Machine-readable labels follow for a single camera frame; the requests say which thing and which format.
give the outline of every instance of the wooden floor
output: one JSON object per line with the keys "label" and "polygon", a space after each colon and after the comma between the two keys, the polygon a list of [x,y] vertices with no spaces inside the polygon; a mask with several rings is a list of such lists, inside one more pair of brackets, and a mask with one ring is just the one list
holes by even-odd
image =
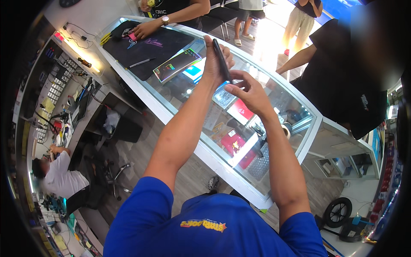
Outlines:
{"label": "wooden floor", "polygon": [[[150,113],[150,111],[148,111],[146,117],[134,112],[126,113],[126,116],[127,115],[128,118],[143,127],[139,141],[133,144],[112,140],[108,146],[103,146],[100,152],[104,154],[106,159],[114,161],[114,171],[117,171],[120,166],[126,163],[131,164],[131,168],[124,171],[119,181],[123,186],[133,188],[147,167],[164,124]],[[193,154],[177,174],[172,216],[180,213],[181,206],[186,200],[208,192],[207,182],[215,175],[215,172]],[[308,172],[304,172],[304,175],[311,211],[313,214],[322,215],[327,205],[333,199],[340,196],[343,189],[343,182],[333,179],[312,178]],[[220,181],[219,192],[229,194],[232,188],[224,181]],[[129,194],[123,191],[120,192],[120,195],[122,197],[121,201],[117,201],[114,197],[107,195],[105,204],[99,208],[99,211],[109,224],[113,221],[121,204],[129,196]],[[255,207],[254,209],[272,228],[279,231],[279,213],[275,204],[266,214],[259,212]]]}
{"label": "wooden floor", "polygon": [[[255,41],[241,37],[241,50],[247,52],[256,60],[268,66],[270,72],[275,72],[279,66],[288,60],[288,56],[283,54],[284,48],[280,46],[287,14],[284,15],[282,20],[274,21],[274,18],[281,13],[281,10],[278,8],[275,9],[275,7],[275,5],[268,5],[266,7],[268,8],[266,10],[267,18],[259,21],[256,25],[250,26],[248,32],[256,36]],[[287,6],[287,8],[291,11],[293,6]],[[233,44],[234,20],[227,23],[227,28],[230,36],[229,42]],[[213,30],[210,34],[222,38],[221,29],[219,27]],[[304,68],[305,66],[293,69],[288,73],[284,73],[283,76],[288,81],[293,80],[301,75]],[[101,152],[106,158],[114,161],[115,171],[126,163],[131,164],[132,167],[125,170],[120,178],[120,182],[126,187],[133,188],[147,167],[164,124],[162,124],[155,115],[150,113],[150,111],[148,111],[148,115],[145,117],[132,111],[126,113],[125,116],[128,116],[143,127],[143,132],[139,141],[135,144],[124,141],[111,141],[107,147],[102,147]],[[175,183],[172,216],[180,213],[181,206],[186,200],[208,192],[208,179],[215,175],[215,172],[193,154],[178,172]],[[322,216],[327,205],[340,196],[343,189],[343,181],[313,178],[311,174],[306,171],[304,171],[304,175],[311,211],[313,214]],[[221,186],[219,188],[220,192],[230,193],[231,190],[232,188],[227,185],[227,183],[221,181]],[[107,196],[105,204],[99,209],[109,224],[111,224],[119,207],[129,194],[120,192],[120,195],[122,196],[121,201],[115,200],[112,196]],[[275,204],[266,214],[259,212],[256,208],[254,209],[272,228],[279,231],[279,213]]]}

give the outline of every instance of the hair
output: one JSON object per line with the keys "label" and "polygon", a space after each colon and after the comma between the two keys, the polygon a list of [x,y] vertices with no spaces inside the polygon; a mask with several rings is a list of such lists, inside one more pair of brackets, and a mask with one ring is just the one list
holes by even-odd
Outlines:
{"label": "hair", "polygon": [[32,166],[31,169],[33,170],[33,174],[34,176],[36,176],[36,178],[45,177],[44,171],[41,166],[41,161],[39,160],[39,158],[34,159],[31,166]]}

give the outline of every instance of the white slide sandal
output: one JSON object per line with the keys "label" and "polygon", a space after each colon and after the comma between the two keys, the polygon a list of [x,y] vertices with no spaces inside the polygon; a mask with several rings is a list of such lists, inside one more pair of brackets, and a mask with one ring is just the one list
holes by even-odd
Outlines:
{"label": "white slide sandal", "polygon": [[248,34],[248,36],[244,36],[244,35],[242,35],[243,37],[246,37],[246,38],[248,38],[248,39],[251,39],[251,40],[256,40],[256,37],[255,36],[253,36],[253,35],[251,35],[251,34]]}
{"label": "white slide sandal", "polygon": [[234,39],[234,44],[235,44],[236,46],[242,46],[241,40],[239,40],[239,39]]}

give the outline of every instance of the wristwatch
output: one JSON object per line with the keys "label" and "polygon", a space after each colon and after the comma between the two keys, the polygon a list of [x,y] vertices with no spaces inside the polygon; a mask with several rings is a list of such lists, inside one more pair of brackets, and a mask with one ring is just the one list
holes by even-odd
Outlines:
{"label": "wristwatch", "polygon": [[164,26],[167,26],[169,24],[170,18],[167,15],[161,16],[161,22],[163,23]]}

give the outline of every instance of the blue t-shirt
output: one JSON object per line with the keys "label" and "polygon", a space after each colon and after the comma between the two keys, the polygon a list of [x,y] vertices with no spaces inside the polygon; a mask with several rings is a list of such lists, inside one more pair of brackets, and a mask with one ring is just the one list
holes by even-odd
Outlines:
{"label": "blue t-shirt", "polygon": [[173,194],[143,177],[110,226],[111,256],[327,256],[311,213],[287,219],[278,234],[243,199],[229,194],[187,200],[171,218]]}

